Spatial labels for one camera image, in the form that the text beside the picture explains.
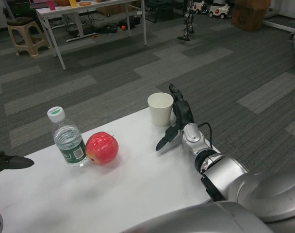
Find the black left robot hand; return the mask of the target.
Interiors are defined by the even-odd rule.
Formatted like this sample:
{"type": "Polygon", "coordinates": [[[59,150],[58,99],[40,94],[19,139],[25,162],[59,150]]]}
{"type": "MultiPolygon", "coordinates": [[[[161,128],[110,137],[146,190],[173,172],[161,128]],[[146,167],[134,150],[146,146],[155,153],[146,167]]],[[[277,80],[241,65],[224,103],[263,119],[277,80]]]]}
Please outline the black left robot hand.
{"type": "Polygon", "coordinates": [[[0,172],[8,169],[25,169],[34,165],[34,161],[20,156],[6,155],[0,150],[0,172]]]}

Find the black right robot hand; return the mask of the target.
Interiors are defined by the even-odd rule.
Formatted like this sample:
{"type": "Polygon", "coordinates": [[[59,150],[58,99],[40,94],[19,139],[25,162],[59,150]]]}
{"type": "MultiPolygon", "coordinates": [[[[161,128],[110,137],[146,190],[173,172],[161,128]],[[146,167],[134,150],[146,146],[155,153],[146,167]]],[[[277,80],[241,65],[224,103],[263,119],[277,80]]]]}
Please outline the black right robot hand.
{"type": "Polygon", "coordinates": [[[168,142],[171,142],[183,128],[190,123],[194,123],[191,108],[186,100],[184,100],[181,91],[172,83],[169,85],[169,91],[173,98],[173,113],[176,116],[174,126],[170,126],[165,131],[165,136],[156,146],[156,151],[162,149],[168,142]]]}

